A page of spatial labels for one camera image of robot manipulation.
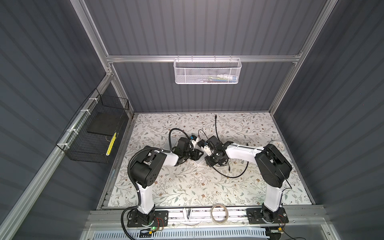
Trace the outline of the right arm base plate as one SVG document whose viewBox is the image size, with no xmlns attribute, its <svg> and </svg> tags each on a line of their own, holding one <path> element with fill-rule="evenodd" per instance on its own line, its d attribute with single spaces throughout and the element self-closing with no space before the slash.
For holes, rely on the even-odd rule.
<svg viewBox="0 0 384 240">
<path fill-rule="evenodd" d="M 284 208 L 272 212 L 268 208 L 248 208 L 246 210 L 250 224 L 287 224 L 288 215 Z"/>
</svg>

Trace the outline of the white network switch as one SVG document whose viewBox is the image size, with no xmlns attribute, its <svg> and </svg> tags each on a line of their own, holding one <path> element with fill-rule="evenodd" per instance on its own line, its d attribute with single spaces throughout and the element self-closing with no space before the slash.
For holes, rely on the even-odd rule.
<svg viewBox="0 0 384 240">
<path fill-rule="evenodd" d="M 197 161 L 195 161 L 195 164 L 197 166 L 200 166 L 200 165 L 203 165 L 206 163 L 206 160 L 205 160 L 205 156 L 202 156 L 201 158 L 199 158 Z"/>
<path fill-rule="evenodd" d="M 177 144 L 177 142 L 178 142 L 177 138 L 171 137 L 170 139 L 166 140 L 166 142 L 163 145 L 163 149 L 170 151 L 171 148 L 173 148 Z"/>
</svg>

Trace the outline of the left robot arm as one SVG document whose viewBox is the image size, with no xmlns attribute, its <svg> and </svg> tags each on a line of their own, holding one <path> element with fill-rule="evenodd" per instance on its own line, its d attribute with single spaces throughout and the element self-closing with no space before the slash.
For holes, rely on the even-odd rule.
<svg viewBox="0 0 384 240">
<path fill-rule="evenodd" d="M 137 213 L 147 222 L 154 217 L 153 184 L 162 167 L 177 167 L 195 156 L 198 160 L 204 154 L 196 149 L 199 138 L 189 136 L 179 128 L 169 131 L 168 141 L 167 149 L 145 146 L 133 155 L 128 164 L 128 176 L 138 196 Z"/>
</svg>

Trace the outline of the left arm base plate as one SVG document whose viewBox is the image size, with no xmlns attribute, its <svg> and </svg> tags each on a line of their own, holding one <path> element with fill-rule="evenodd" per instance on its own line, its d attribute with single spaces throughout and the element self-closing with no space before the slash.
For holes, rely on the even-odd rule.
<svg viewBox="0 0 384 240">
<path fill-rule="evenodd" d="M 168 225 L 168 211 L 151 211 L 148 215 L 139 210 L 131 210 L 128 213 L 126 226 L 128 228 L 139 227 L 166 227 Z"/>
</svg>

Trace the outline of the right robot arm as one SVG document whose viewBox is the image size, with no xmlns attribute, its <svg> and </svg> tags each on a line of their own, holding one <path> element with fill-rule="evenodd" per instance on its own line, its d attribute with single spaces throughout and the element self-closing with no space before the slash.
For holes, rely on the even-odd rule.
<svg viewBox="0 0 384 240">
<path fill-rule="evenodd" d="M 266 197 L 262 204 L 261 214 L 266 223 L 275 223 L 284 213 L 282 207 L 283 183 L 288 180 L 292 165 L 273 144 L 252 148 L 233 142 L 222 143 L 215 136 L 200 144 L 207 153 L 205 160 L 213 168 L 216 164 L 229 159 L 238 159 L 256 164 L 267 184 Z"/>
</svg>

